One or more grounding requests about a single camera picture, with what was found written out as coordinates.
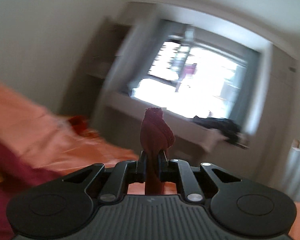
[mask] white radiator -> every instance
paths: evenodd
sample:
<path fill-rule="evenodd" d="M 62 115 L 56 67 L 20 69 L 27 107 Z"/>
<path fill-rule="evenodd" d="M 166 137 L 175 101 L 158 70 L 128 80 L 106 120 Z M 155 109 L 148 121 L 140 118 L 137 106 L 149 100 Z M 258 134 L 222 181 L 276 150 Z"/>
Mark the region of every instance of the white radiator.
<path fill-rule="evenodd" d="M 279 190 L 300 202 L 300 149 L 291 148 Z"/>

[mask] maroon fabric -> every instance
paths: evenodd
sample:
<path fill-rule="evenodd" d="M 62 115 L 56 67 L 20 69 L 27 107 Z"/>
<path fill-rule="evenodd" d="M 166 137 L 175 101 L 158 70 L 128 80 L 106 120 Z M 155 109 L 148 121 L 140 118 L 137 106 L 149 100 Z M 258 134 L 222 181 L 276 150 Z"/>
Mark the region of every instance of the maroon fabric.
<path fill-rule="evenodd" d="M 156 171 L 158 168 L 158 153 L 173 145 L 173 132 L 162 118 L 161 108 L 148 108 L 141 123 L 140 142 L 147 154 L 146 195 L 163 194 L 164 183 L 160 182 Z"/>
<path fill-rule="evenodd" d="M 60 174 L 41 168 L 31 168 L 22 163 L 2 143 L 0 143 L 0 172 L 4 176 L 4 181 L 0 183 L 0 240 L 8 240 L 14 236 L 6 217 L 9 200 L 25 189 L 60 177 Z"/>

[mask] curtain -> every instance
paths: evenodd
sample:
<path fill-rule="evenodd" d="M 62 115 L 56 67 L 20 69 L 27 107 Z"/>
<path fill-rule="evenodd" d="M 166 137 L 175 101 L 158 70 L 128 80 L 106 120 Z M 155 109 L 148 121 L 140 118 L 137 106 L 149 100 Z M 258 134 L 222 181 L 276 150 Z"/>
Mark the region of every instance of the curtain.
<path fill-rule="evenodd" d="M 229 115 L 229 119 L 234 121 L 240 127 L 243 126 L 247 117 L 249 105 L 251 102 L 253 90 L 257 79 L 256 77 L 257 77 L 258 66 L 259 66 L 259 58 L 260 58 L 259 52 L 254 51 L 252 49 L 247 49 L 246 51 L 247 68 L 246 68 L 245 77 L 243 79 L 242 86 L 239 91 L 237 100 L 234 103 L 232 111 Z"/>
<path fill-rule="evenodd" d="M 184 26 L 181 23 L 168 20 L 160 20 L 154 33 L 141 53 L 135 66 L 135 74 L 126 86 L 126 93 L 130 96 L 134 88 L 139 86 L 140 81 L 147 75 L 155 57 L 161 49 L 163 43 L 168 39 L 169 35 L 176 33 L 180 27 Z"/>

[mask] window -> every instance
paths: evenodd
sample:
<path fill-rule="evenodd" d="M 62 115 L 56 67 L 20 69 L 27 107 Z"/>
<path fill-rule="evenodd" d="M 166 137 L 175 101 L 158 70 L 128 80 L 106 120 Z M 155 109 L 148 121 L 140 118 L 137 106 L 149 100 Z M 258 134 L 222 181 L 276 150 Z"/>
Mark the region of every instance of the window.
<path fill-rule="evenodd" d="M 200 44 L 166 41 L 134 97 L 187 118 L 228 118 L 246 67 Z"/>

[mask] silver screw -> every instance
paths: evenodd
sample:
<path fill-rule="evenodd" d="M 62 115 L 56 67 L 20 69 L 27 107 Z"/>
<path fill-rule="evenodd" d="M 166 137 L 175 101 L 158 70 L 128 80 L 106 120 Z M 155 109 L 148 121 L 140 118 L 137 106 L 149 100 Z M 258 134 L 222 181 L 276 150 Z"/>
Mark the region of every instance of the silver screw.
<path fill-rule="evenodd" d="M 100 197 L 100 200 L 104 201 L 104 202 L 112 202 L 116 199 L 116 196 L 113 194 L 103 194 Z"/>
<path fill-rule="evenodd" d="M 203 197 L 202 197 L 202 195 L 200 195 L 198 193 L 191 193 L 187 196 L 187 199 L 192 202 L 199 202 L 199 201 L 203 200 Z"/>

